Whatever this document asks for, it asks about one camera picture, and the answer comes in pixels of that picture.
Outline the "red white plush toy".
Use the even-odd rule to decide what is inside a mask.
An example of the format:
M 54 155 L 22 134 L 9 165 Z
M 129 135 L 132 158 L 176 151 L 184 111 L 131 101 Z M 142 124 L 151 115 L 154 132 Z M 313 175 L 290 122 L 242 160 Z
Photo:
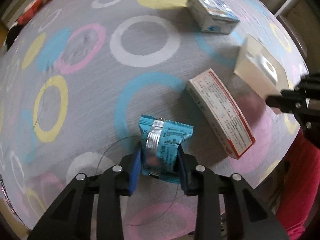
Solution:
M 42 7 L 44 0 L 33 0 L 24 9 L 23 14 L 18 18 L 17 25 L 26 25 Z

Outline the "red white medicine box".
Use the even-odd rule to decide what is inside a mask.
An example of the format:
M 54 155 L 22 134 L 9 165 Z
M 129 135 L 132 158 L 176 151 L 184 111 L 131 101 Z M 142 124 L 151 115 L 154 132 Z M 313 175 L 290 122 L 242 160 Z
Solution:
M 226 154 L 240 159 L 255 143 L 242 111 L 209 68 L 187 82 L 186 90 L 204 114 Z

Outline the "blue foil snack wrapper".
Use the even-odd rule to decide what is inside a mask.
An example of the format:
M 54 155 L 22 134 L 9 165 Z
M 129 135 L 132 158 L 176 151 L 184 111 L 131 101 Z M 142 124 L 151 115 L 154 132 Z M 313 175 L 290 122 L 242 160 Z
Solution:
M 174 171 L 179 145 L 193 135 L 193 126 L 142 115 L 139 119 L 142 145 L 142 174 L 178 184 Z

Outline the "white plastic tray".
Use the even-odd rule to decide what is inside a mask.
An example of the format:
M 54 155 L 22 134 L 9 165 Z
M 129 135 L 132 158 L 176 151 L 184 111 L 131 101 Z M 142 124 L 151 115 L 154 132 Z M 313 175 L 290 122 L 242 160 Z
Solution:
M 239 50 L 234 73 L 242 79 L 262 102 L 270 95 L 289 89 L 287 74 L 264 45 L 247 35 Z

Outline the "black plush toy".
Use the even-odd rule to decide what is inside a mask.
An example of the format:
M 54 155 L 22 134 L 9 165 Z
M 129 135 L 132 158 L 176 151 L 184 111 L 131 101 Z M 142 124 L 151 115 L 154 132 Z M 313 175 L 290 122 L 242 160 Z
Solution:
M 14 22 L 11 27 L 9 28 L 7 37 L 4 41 L 4 47 L 6 51 L 10 49 L 10 47 L 15 42 L 16 38 L 18 37 L 19 33 L 23 29 L 23 25 L 20 25 L 17 21 Z

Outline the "blue white milk carton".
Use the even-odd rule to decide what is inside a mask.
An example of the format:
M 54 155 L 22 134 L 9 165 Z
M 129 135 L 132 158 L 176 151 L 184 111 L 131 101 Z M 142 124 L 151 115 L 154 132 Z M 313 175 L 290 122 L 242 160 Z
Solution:
M 187 0 L 187 8 L 205 33 L 228 35 L 240 23 L 224 0 Z

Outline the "grey circle-patterned bed sheet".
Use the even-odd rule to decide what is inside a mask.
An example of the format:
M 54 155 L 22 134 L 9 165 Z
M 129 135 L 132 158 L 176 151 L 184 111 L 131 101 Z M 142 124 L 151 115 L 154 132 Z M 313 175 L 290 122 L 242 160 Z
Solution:
M 202 32 L 187 0 L 53 0 L 1 56 L 1 175 L 32 229 L 79 172 L 120 162 L 152 115 L 194 128 L 186 152 L 215 173 L 258 186 L 284 157 L 299 124 L 276 115 L 237 75 L 247 35 L 277 59 L 293 87 L 308 69 L 293 40 L 259 0 L 224 0 L 240 23 Z M 211 68 L 245 116 L 255 144 L 228 157 L 185 90 Z

